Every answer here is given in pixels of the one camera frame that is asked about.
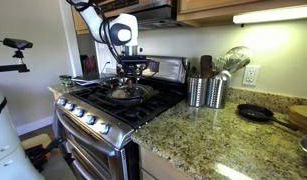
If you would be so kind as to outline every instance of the frying pan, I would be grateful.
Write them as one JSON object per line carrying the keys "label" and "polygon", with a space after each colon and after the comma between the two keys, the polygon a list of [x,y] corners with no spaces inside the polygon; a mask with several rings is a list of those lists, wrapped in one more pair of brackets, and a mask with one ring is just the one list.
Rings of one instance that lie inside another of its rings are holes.
{"label": "frying pan", "polygon": [[259,122],[265,122],[271,120],[285,127],[288,127],[294,131],[298,130],[297,127],[291,124],[277,120],[274,117],[274,113],[264,107],[251,105],[251,104],[240,104],[237,106],[237,109],[239,111],[239,114],[246,119],[259,121]]}

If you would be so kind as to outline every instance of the range hood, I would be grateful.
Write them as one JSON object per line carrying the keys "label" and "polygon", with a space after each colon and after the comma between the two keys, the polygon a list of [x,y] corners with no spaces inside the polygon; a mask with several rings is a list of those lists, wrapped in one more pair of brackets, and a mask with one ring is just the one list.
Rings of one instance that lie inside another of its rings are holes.
{"label": "range hood", "polygon": [[188,27],[176,21],[177,6],[177,0],[117,0],[99,3],[109,18],[115,18],[120,13],[134,15],[140,31]]}

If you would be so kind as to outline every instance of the stainless steel container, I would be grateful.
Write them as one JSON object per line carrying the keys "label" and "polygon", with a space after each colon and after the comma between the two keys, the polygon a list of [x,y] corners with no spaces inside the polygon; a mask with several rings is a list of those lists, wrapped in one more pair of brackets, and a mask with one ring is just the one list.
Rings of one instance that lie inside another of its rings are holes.
{"label": "stainless steel container", "polygon": [[188,77],[188,104],[193,107],[205,105],[207,78]]}
{"label": "stainless steel container", "polygon": [[224,108],[229,80],[210,78],[207,85],[206,105],[211,108]]}

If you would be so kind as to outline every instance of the wooden cabinet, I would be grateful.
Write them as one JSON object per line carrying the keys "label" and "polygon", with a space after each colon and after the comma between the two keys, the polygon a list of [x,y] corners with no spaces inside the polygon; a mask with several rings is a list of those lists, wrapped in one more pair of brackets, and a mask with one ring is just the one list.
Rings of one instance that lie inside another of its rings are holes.
{"label": "wooden cabinet", "polygon": [[75,30],[76,30],[76,34],[88,34],[89,30],[88,30],[83,18],[74,8],[72,8],[72,15],[73,15],[74,27],[75,27]]}
{"label": "wooden cabinet", "polygon": [[157,155],[140,147],[141,180],[192,180]]}
{"label": "wooden cabinet", "polygon": [[307,0],[180,0],[177,20],[195,27],[233,24],[247,12],[307,5]]}

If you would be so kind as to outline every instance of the stove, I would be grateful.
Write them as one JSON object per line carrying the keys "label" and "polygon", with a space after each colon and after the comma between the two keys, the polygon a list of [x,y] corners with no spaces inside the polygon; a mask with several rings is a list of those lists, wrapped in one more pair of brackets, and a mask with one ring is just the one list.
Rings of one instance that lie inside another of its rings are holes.
{"label": "stove", "polygon": [[110,94],[117,87],[106,83],[85,87],[58,99],[56,115],[60,125],[55,134],[67,139],[62,154],[66,159],[73,157],[71,164],[76,174],[86,179],[138,179],[138,148],[131,141],[132,133],[186,97],[183,66],[186,59],[148,58],[159,61],[164,69],[153,77],[139,80],[139,84],[150,86],[158,93],[138,105],[125,106],[114,101]]}

